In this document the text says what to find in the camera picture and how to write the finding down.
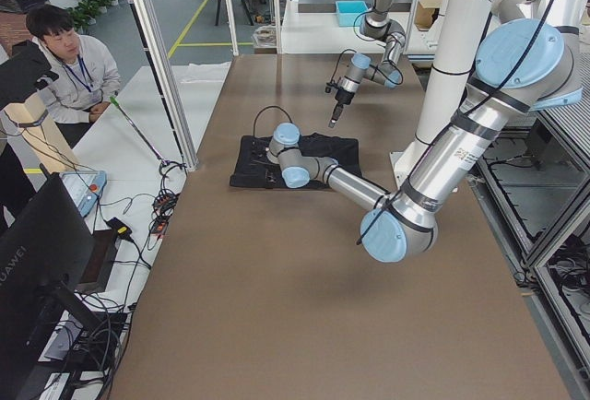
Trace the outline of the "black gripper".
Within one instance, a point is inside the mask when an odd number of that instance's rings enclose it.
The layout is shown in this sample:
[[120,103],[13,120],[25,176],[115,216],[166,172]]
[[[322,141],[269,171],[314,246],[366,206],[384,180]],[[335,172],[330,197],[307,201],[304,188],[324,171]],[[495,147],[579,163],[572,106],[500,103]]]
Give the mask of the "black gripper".
[[336,105],[332,111],[332,115],[328,123],[329,128],[335,127],[336,122],[344,111],[345,106],[349,105],[353,98],[353,92],[350,90],[348,84],[340,85],[337,84],[336,81],[330,80],[326,83],[324,92],[330,93],[332,88],[336,90]]
[[258,185],[278,186],[277,164],[268,159],[266,146],[257,142],[251,144],[251,165]]

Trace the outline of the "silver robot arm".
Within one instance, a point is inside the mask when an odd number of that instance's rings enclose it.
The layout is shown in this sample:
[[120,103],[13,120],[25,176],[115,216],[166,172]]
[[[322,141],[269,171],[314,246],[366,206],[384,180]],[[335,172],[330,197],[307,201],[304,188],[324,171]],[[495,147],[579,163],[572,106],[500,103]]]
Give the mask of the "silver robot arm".
[[381,62],[355,52],[350,59],[346,73],[338,80],[331,79],[326,87],[336,89],[336,106],[333,109],[329,126],[334,127],[344,108],[352,102],[361,82],[368,79],[387,88],[395,88],[403,82],[403,75],[397,68],[399,56],[406,45],[407,36],[403,27],[389,18],[394,0],[373,0],[372,7],[354,21],[359,27],[361,37],[377,41],[383,45]]
[[[360,244],[374,259],[392,263],[422,253],[436,240],[436,212],[510,120],[582,99],[578,35],[586,2],[448,0],[419,126],[395,166],[394,193],[335,159],[302,154],[294,124],[277,127],[267,158],[289,188],[317,180],[363,207]],[[360,33],[385,45],[383,62],[352,57],[337,86],[335,113],[362,79],[392,84],[390,64],[402,44],[388,18],[392,3],[374,0],[361,21]]]

